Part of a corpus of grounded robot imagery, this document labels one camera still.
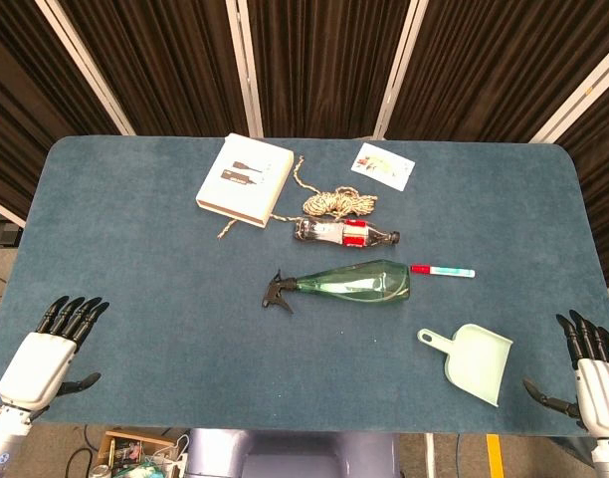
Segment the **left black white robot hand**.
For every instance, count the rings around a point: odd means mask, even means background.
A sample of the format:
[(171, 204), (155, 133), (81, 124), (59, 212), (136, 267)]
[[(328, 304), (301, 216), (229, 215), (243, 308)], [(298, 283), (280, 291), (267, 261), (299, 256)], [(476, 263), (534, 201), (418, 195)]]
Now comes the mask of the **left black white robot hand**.
[(3, 403), (40, 412), (57, 396), (92, 387), (101, 378), (97, 371), (78, 381), (66, 381), (65, 376), (108, 307), (109, 303), (100, 297), (62, 296), (51, 304), (35, 331), (22, 341), (0, 379)]

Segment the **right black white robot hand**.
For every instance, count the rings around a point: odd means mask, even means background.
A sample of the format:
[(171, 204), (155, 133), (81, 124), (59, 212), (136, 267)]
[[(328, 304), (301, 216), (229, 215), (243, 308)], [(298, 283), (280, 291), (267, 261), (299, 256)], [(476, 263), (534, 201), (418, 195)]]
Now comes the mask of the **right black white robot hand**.
[(609, 331), (574, 310), (556, 320), (566, 339), (576, 401), (548, 396), (528, 378), (524, 388), (537, 403), (574, 419), (592, 437), (609, 440)]

